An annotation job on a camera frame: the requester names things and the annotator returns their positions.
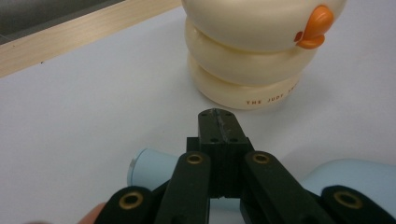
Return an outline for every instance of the screw hole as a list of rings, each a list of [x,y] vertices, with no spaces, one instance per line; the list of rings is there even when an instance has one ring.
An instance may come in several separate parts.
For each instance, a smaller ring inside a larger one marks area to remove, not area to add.
[[[260,164],[266,164],[270,161],[270,158],[264,154],[254,154],[253,160]]]
[[[203,160],[204,160],[204,158],[202,158],[202,156],[197,155],[197,154],[190,155],[190,156],[187,158],[187,162],[190,163],[190,164],[199,164],[199,163],[201,163]]]
[[[138,207],[143,202],[143,195],[138,191],[129,192],[120,198],[119,206],[124,210]]]
[[[345,207],[351,209],[360,209],[363,207],[361,199],[349,191],[337,191],[333,196],[338,203]]]

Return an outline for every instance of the light blue object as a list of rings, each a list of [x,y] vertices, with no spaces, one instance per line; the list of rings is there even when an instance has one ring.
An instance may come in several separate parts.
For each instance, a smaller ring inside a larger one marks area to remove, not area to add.
[[[328,186],[350,187],[396,217],[395,165],[359,160],[330,161],[319,166],[300,183],[317,195]]]
[[[154,190],[169,180],[176,163],[176,156],[145,148],[132,159],[127,184]]]
[[[176,163],[175,156],[154,149],[143,149],[131,162],[128,186],[156,189],[169,180]],[[356,189],[396,217],[395,165],[358,160],[330,161],[319,166],[300,183],[317,195],[320,195],[324,188],[334,185]],[[238,209],[236,200],[220,200],[212,205],[228,210]]]

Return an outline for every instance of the white table surface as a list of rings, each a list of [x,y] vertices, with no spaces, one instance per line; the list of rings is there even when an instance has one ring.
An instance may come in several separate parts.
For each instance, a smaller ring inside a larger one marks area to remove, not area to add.
[[[395,8],[349,0],[282,106],[229,109],[256,150],[298,179],[336,159],[396,164]],[[184,19],[177,8],[0,79],[0,223],[76,223],[126,186],[136,151],[180,155],[197,114],[224,108],[191,81]]]

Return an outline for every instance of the cartoon duck toy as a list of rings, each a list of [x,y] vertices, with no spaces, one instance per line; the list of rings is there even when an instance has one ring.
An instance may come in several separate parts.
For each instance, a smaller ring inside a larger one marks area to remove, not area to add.
[[[182,0],[189,68],[214,102],[256,109],[286,98],[346,0]]]

